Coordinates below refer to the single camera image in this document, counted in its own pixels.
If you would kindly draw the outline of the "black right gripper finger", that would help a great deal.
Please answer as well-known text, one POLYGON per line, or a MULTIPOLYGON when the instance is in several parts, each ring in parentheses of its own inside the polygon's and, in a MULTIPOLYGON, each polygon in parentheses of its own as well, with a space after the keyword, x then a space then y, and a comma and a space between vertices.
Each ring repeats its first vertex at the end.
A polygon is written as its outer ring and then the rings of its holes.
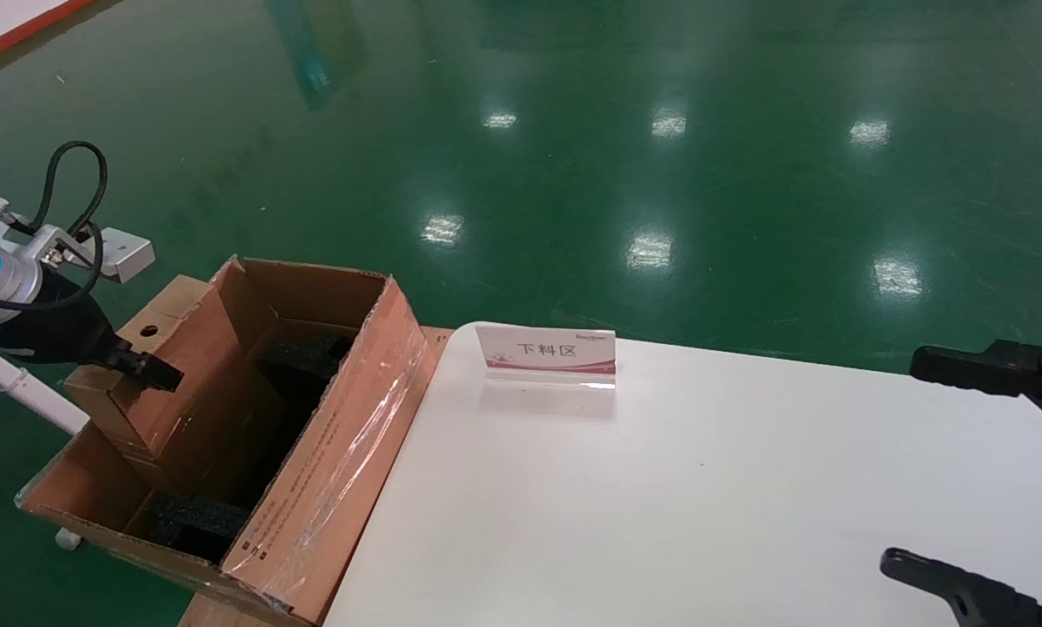
POLYGON ((979 353, 923 346, 912 355, 910 376, 947 388, 1025 396, 1042 410, 1042 346, 994 341, 979 353))
POLYGON ((1042 626, 1038 599, 979 574, 903 549, 887 549, 880 572, 950 606, 959 626, 1042 626))

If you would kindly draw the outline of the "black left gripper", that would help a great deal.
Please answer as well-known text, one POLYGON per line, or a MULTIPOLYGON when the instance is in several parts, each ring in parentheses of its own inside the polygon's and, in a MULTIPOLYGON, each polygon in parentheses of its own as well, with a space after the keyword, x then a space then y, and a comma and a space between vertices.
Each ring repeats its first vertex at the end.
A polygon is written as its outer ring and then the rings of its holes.
POLYGON ((24 362, 116 368, 146 388, 164 392, 175 392, 184 377, 154 354, 135 352, 92 297, 47 311, 0 309, 0 353, 24 362))

